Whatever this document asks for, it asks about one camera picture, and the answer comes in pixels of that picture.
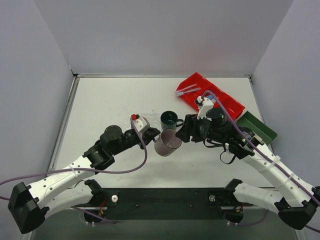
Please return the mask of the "purple cup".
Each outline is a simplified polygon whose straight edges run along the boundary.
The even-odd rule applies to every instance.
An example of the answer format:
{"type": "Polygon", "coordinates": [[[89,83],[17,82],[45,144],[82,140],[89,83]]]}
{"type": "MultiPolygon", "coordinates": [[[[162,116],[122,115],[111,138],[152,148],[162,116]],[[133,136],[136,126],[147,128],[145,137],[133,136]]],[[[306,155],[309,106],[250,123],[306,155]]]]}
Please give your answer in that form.
{"type": "Polygon", "coordinates": [[[176,136],[173,129],[163,130],[154,142],[154,150],[162,157],[167,157],[175,152],[182,145],[182,140],[176,136]]]}

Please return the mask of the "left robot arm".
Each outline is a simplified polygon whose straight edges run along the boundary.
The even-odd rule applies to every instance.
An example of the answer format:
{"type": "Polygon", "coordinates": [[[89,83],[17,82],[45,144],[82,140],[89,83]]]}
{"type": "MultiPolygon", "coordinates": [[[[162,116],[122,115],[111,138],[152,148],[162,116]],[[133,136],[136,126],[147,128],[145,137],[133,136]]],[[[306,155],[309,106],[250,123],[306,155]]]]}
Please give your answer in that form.
{"type": "Polygon", "coordinates": [[[36,182],[15,185],[8,200],[8,210],[20,232],[32,232],[47,217],[66,208],[100,204],[103,199],[100,186],[88,178],[106,173],[119,153],[136,145],[146,150],[159,134],[157,128],[138,120],[134,120],[131,129],[126,131],[117,125],[108,126],[92,147],[65,168],[46,173],[36,182]]]}

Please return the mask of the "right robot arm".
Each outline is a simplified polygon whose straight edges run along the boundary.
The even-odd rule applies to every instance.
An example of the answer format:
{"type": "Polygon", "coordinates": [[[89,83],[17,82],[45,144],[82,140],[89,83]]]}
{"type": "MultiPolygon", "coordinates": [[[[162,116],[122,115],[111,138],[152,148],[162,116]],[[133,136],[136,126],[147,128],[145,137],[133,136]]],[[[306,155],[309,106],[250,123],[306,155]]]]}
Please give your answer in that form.
{"type": "Polygon", "coordinates": [[[211,142],[256,169],[274,190],[266,190],[233,179],[226,189],[236,200],[276,213],[289,227],[302,230],[320,206],[320,189],[291,171],[266,143],[247,127],[228,120],[221,108],[210,109],[206,116],[187,114],[176,136],[184,143],[211,142]]]}

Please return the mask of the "dark green mug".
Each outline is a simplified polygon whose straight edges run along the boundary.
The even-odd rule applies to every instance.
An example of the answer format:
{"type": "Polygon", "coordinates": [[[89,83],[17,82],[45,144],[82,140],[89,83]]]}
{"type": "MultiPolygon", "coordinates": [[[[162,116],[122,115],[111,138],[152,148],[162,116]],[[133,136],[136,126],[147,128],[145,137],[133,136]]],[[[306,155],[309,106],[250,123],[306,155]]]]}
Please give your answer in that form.
{"type": "Polygon", "coordinates": [[[166,129],[176,130],[184,124],[184,120],[178,118],[175,112],[168,110],[161,114],[160,124],[163,131],[166,129]]]}

